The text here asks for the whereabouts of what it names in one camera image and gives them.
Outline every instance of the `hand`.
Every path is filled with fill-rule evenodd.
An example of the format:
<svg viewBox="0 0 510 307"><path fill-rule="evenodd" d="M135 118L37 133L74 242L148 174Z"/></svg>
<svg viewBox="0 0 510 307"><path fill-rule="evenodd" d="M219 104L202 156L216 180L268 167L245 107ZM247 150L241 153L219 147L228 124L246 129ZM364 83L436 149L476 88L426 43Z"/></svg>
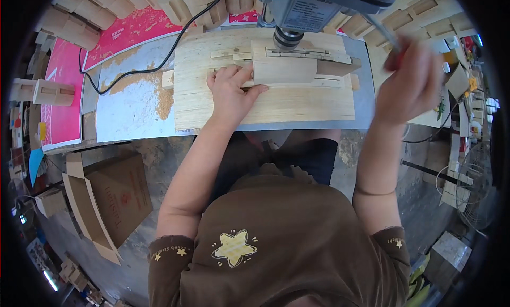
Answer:
<svg viewBox="0 0 510 307"><path fill-rule="evenodd" d="M265 85L251 87L244 92L241 86L252 78L253 63L242 68L237 65L221 67L207 76L207 86L213 93L214 111L212 119L233 129L241 123L251 110L258 95L268 90Z"/></svg>
<svg viewBox="0 0 510 307"><path fill-rule="evenodd" d="M405 51L400 68L380 87L375 103L378 122L405 124L435 108L440 102L443 61L440 55L416 40L401 38ZM386 70L395 69L394 55L385 62Z"/></svg>

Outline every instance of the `drill press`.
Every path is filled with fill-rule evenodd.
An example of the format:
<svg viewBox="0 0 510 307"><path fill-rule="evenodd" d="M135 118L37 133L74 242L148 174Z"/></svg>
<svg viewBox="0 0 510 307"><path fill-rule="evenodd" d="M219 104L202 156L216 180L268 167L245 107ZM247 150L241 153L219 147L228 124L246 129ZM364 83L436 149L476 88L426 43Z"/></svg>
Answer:
<svg viewBox="0 0 510 307"><path fill-rule="evenodd" d="M395 0L260 0L274 16L273 40L282 51L299 44L305 32L319 32L340 11L352 16L377 14Z"/></svg>

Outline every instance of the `drill press label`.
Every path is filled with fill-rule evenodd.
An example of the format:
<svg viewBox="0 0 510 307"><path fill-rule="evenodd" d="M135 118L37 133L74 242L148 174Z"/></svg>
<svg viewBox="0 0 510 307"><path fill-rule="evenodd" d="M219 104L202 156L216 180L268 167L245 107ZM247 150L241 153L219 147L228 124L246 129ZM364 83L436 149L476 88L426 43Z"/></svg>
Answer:
<svg viewBox="0 0 510 307"><path fill-rule="evenodd" d="M294 0L282 28L319 32L339 7L329 0Z"/></svg>

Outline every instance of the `star graphic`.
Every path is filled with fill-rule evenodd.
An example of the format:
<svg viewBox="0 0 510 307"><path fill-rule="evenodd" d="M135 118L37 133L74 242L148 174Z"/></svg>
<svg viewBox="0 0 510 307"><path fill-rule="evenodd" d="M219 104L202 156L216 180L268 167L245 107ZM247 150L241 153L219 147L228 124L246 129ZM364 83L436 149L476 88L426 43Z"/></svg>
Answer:
<svg viewBox="0 0 510 307"><path fill-rule="evenodd" d="M179 248L179 249L177 250L177 254L181 255L181 257L182 257L182 256L184 256L184 255L186 255L186 254L187 254L187 252L185 252L184 250L185 250L185 248Z"/></svg>
<svg viewBox="0 0 510 307"><path fill-rule="evenodd" d="M226 258L228 265L233 268L241 263L243 257L257 252L255 246L246 244L247 240L248 232L245 229L238 231L235 236L223 233L220 235L221 246L212 253L212 256L216 259Z"/></svg>

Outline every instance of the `person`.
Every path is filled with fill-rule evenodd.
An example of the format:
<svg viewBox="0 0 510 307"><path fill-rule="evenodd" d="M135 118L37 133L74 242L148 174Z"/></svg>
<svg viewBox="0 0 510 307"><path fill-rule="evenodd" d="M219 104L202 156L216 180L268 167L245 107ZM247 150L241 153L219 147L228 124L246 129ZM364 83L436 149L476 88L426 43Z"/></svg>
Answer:
<svg viewBox="0 0 510 307"><path fill-rule="evenodd" d="M245 159L256 154L233 133L268 87L241 89L252 65L209 75L214 111L170 183L149 245L150 305L404 305L411 268L395 194L400 140L407 121L439 104L443 73L417 41L396 60L385 63L397 71L380 87L352 205L328 186L338 130L297 132L294 143L259 155L261 166L224 167L229 142L241 142Z"/></svg>

